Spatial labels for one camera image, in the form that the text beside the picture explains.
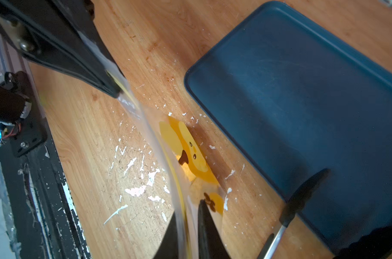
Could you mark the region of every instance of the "wood grain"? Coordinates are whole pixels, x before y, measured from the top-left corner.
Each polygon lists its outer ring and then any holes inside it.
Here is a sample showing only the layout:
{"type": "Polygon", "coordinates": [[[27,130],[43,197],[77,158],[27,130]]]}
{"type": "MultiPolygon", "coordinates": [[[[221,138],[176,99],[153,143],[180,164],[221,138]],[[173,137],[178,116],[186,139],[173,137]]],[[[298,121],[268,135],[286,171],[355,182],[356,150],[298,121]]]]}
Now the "wood grain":
{"type": "MultiPolygon", "coordinates": [[[[183,77],[192,64],[263,2],[94,3],[97,30],[137,98],[183,120],[195,140],[204,143],[200,148],[222,187],[233,189],[222,229],[229,254],[232,258],[256,258],[273,231],[283,201],[211,120],[203,117],[204,112],[185,91],[183,77]],[[191,120],[192,116],[199,123],[191,120]],[[235,175],[225,180],[231,170],[236,170],[235,175]]],[[[392,72],[392,9],[378,0],[286,3],[392,72]]],[[[147,174],[158,168],[153,154],[149,154],[150,147],[116,100],[38,65],[32,64],[31,70],[92,256],[152,258],[167,227],[162,213],[168,219],[173,213],[171,197],[163,190],[167,184],[163,177],[167,179],[167,175],[156,174],[154,186],[147,186],[140,197],[124,192],[146,184],[147,174]],[[118,150],[114,158],[117,145],[126,150],[124,155],[118,150]],[[144,171],[140,171],[143,155],[144,171]],[[123,177],[133,158],[134,165],[123,177]],[[158,195],[166,202],[150,201],[150,195],[158,195]],[[103,225],[124,204],[128,207],[103,225]]],[[[287,229],[274,256],[332,257],[298,218],[287,229]]]]}

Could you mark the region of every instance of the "blue tray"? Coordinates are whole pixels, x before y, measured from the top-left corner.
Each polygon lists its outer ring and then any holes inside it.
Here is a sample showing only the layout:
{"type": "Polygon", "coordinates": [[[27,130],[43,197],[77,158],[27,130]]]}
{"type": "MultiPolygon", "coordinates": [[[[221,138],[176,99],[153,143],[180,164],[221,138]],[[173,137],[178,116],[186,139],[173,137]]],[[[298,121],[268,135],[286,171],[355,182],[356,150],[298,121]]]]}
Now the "blue tray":
{"type": "Polygon", "coordinates": [[[331,176],[300,214],[334,254],[392,225],[392,74],[280,2],[187,72],[185,87],[287,200],[331,176]]]}

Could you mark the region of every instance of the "bolt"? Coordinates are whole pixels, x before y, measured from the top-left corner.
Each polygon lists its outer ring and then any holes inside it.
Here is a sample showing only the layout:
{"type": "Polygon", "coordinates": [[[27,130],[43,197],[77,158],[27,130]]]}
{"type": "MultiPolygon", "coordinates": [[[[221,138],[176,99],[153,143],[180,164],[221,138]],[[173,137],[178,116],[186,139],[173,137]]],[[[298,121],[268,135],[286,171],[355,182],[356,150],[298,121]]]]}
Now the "bolt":
{"type": "Polygon", "coordinates": [[[24,149],[27,149],[29,147],[29,143],[28,142],[21,142],[20,143],[20,147],[24,148],[24,149]]]}
{"type": "Polygon", "coordinates": [[[25,52],[31,52],[35,48],[33,44],[27,42],[26,40],[21,40],[19,42],[19,46],[20,46],[20,49],[22,49],[25,52]]]}

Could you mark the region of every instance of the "ziplock bag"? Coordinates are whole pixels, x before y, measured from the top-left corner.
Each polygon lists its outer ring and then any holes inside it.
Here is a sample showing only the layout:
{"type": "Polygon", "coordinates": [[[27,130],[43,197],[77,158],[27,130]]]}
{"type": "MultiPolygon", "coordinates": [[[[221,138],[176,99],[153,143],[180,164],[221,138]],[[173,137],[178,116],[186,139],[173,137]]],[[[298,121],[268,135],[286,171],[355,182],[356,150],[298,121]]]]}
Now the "ziplock bag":
{"type": "Polygon", "coordinates": [[[203,153],[184,122],[142,106],[117,65],[79,32],[122,91],[117,97],[152,147],[157,161],[169,175],[177,224],[179,258],[199,258],[198,206],[205,200],[218,230],[221,229],[225,193],[206,163],[203,153]]]}

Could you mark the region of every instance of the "stain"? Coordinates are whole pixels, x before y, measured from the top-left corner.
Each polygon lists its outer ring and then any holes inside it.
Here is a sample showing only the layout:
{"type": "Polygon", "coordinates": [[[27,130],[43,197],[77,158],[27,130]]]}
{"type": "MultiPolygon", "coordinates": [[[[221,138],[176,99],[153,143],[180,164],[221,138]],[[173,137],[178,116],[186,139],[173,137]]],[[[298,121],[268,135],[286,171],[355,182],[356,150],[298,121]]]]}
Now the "stain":
{"type": "Polygon", "coordinates": [[[107,4],[108,8],[110,9],[111,13],[112,13],[116,18],[118,18],[118,15],[116,14],[116,12],[115,12],[115,10],[114,10],[112,4],[110,3],[110,0],[105,0],[105,2],[106,2],[106,4],[107,4]]]}
{"type": "Polygon", "coordinates": [[[152,52],[154,48],[156,48],[159,44],[157,42],[153,43],[149,49],[147,49],[149,52],[152,52]]]}

